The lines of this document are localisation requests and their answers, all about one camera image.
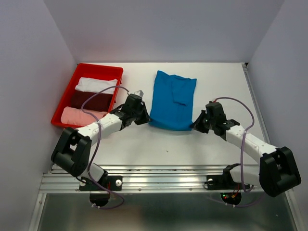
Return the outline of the blue t shirt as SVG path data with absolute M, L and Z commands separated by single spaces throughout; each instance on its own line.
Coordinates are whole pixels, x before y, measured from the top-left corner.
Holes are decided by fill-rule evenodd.
M 150 126 L 172 131 L 190 131 L 195 78 L 169 75 L 158 70 L 153 88 Z

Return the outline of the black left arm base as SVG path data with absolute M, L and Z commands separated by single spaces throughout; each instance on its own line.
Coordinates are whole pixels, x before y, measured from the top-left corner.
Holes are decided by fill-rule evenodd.
M 102 191 L 100 187 L 94 184 L 90 179 L 81 177 L 76 178 L 79 181 L 79 190 L 82 192 L 90 191 Z M 123 184 L 123 177 L 120 175 L 103 176 L 102 179 L 98 181 L 100 185 L 111 191 L 121 191 Z

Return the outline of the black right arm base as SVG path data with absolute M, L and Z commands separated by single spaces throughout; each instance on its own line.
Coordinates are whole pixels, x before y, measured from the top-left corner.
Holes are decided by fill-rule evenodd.
M 242 189 L 241 183 L 237 183 L 231 177 L 230 171 L 240 166 L 239 163 L 228 165 L 220 175 L 207 175 L 203 187 L 207 190 L 233 190 Z

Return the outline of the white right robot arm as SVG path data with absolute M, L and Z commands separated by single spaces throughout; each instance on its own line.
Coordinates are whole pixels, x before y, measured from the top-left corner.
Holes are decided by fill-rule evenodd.
M 301 184 L 292 151 L 287 147 L 278 148 L 268 144 L 247 132 L 236 120 L 227 119 L 222 104 L 208 103 L 191 128 L 201 133 L 213 131 L 257 163 L 256 166 L 242 163 L 226 166 L 222 174 L 207 177 L 205 183 L 208 190 L 231 190 L 236 186 L 249 190 L 257 187 L 267 195 L 276 197 Z

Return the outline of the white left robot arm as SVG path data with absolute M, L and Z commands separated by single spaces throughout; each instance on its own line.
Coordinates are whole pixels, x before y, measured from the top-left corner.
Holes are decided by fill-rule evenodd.
M 150 117 L 140 93 L 131 93 L 124 104 L 99 121 L 78 129 L 64 129 L 51 155 L 51 161 L 73 177 L 90 179 L 91 185 L 101 190 L 107 185 L 107 173 L 92 161 L 92 146 L 132 123 L 142 125 L 148 122 Z

